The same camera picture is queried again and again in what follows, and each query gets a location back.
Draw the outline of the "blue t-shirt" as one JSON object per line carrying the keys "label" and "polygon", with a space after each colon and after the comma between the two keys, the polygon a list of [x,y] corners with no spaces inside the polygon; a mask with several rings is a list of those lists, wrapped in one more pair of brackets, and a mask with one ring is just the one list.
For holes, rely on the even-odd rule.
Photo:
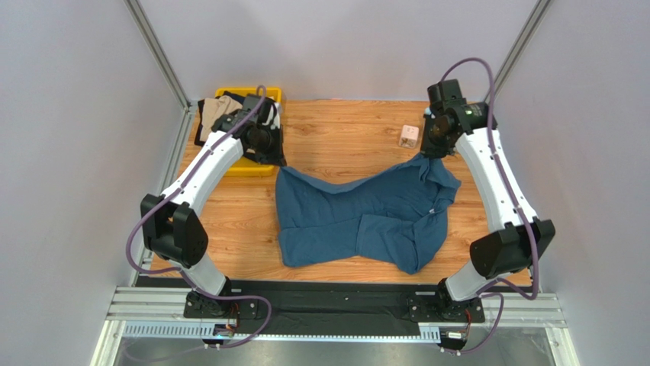
{"label": "blue t-shirt", "polygon": [[282,262],[297,268],[360,256],[413,275],[446,241],[460,187],[441,160],[420,154],[345,184],[284,167],[275,183]]}

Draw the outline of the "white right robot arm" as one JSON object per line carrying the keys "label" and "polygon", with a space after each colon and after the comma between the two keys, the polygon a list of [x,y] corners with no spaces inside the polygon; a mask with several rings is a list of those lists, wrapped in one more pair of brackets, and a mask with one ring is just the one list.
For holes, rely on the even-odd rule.
{"label": "white right robot arm", "polygon": [[428,158],[459,153],[477,186],[487,215],[488,234],[475,240],[470,259],[440,281],[434,295],[436,315],[464,319],[481,293],[511,274],[528,270],[538,293],[538,263],[555,236],[551,220],[541,220],[525,199],[500,143],[490,106],[469,103],[459,82],[443,80],[427,89],[420,151]]}

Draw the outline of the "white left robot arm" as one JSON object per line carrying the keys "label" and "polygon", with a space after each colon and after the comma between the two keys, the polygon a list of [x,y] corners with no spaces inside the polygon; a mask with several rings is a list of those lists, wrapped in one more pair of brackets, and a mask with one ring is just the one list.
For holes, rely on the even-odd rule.
{"label": "white left robot arm", "polygon": [[236,309],[230,279],[207,254],[208,234],[200,215],[227,170],[245,157],[261,165],[286,164],[282,106],[262,95],[247,95],[241,108],[204,128],[208,136],[186,170],[161,194],[140,202],[146,249],[168,261],[191,282],[186,316],[221,317]]}

